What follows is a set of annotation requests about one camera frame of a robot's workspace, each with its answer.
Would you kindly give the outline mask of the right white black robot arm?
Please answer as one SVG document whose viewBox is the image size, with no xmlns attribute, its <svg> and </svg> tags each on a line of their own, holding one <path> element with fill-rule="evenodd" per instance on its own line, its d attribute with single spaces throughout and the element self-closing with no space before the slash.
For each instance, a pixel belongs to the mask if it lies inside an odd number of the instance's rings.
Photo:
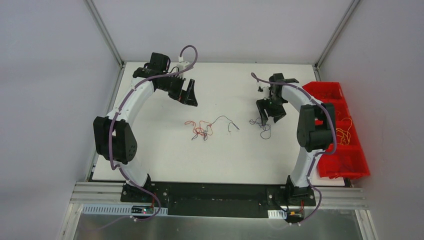
<svg viewBox="0 0 424 240">
<path fill-rule="evenodd" d="M 285 117 L 284 104 L 292 105 L 298 112 L 298 157 L 284 189 L 272 195 L 273 203 L 299 206 L 313 202 L 312 172 L 328 148 L 337 145 L 335 107 L 318 100 L 297 79 L 286 79 L 282 73 L 275 73 L 268 80 L 260 79 L 254 73 L 251 76 L 257 82 L 258 91 L 264 94 L 256 101 L 260 126 L 268 127 L 269 119 L 276 123 Z"/>
</svg>

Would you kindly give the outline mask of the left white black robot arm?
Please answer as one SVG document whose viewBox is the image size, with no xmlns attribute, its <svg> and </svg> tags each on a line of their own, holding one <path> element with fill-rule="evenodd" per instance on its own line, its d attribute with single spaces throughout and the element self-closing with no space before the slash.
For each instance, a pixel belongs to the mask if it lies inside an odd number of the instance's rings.
<svg viewBox="0 0 424 240">
<path fill-rule="evenodd" d="M 133 195 L 140 202 L 152 198 L 153 189 L 148 185 L 147 168 L 136 158 L 138 143 L 132 125 L 142 106 L 157 90 L 164 91 L 175 101 L 187 106 L 198 106 L 195 80 L 184 77 L 193 64 L 180 56 L 177 72 L 169 73 L 170 59 L 161 53 L 152 53 L 150 61 L 138 67 L 132 74 L 130 86 L 119 104 L 106 116 L 93 121 L 95 148 L 98 155 L 109 161 L 112 170 L 118 170 L 127 184 L 135 187 Z"/>
</svg>

